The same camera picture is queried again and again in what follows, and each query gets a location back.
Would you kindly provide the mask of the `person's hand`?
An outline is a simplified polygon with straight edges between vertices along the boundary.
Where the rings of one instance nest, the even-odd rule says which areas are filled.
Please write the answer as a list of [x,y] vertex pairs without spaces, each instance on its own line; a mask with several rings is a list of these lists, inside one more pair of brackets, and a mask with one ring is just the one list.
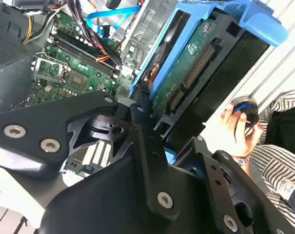
[[264,128],[257,123],[249,135],[245,135],[247,115],[241,111],[234,112],[229,105],[221,115],[218,135],[221,137],[222,150],[231,156],[246,158],[257,145]]

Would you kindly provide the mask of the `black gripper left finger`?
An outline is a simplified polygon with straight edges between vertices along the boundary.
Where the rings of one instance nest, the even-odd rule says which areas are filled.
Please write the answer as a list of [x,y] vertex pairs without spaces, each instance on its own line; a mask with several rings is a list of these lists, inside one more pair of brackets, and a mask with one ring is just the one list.
[[71,153],[105,137],[117,143],[108,166],[136,155],[165,156],[146,94],[125,106],[95,91],[0,114],[0,167],[55,178]]

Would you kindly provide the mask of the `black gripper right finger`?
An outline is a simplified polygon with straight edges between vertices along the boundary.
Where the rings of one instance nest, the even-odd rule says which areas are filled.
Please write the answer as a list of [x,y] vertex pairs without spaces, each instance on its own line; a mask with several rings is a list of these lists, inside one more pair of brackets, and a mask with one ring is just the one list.
[[177,156],[176,166],[208,183],[212,204],[229,234],[295,234],[295,228],[225,151],[209,152],[192,137]]

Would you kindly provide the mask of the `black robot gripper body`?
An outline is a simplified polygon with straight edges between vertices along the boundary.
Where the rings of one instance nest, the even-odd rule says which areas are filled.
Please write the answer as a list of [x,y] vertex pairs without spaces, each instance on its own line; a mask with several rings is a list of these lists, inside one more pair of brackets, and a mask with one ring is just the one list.
[[62,191],[41,234],[210,234],[217,230],[207,173],[219,164],[196,155],[187,171],[165,156],[125,157]]

